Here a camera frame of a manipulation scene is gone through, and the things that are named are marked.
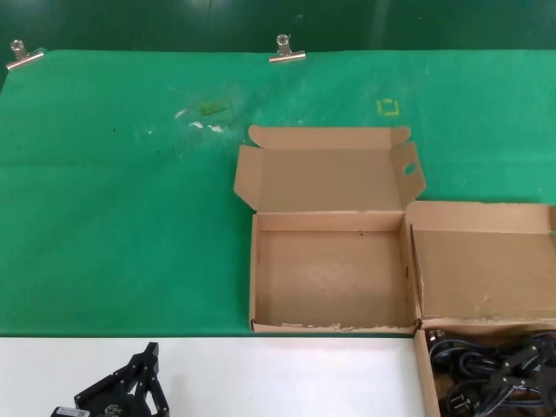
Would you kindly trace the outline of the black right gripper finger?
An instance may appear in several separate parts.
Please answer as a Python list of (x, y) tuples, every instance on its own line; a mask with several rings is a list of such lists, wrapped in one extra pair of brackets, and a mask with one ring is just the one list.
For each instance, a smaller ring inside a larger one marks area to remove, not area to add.
[(490, 376), (490, 388), (497, 390), (528, 389), (529, 377), (525, 375), (494, 373)]
[(542, 363), (538, 346), (512, 347), (506, 351), (504, 370), (509, 373), (529, 373), (537, 370)]

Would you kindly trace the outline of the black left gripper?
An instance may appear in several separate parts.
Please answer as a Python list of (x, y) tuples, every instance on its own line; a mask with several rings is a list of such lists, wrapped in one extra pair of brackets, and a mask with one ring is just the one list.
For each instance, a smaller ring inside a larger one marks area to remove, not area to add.
[[(74, 407), (56, 407), (51, 417), (169, 417), (170, 408), (157, 379), (159, 344), (149, 342), (129, 362), (74, 397)], [(152, 397), (156, 411), (147, 402)]]

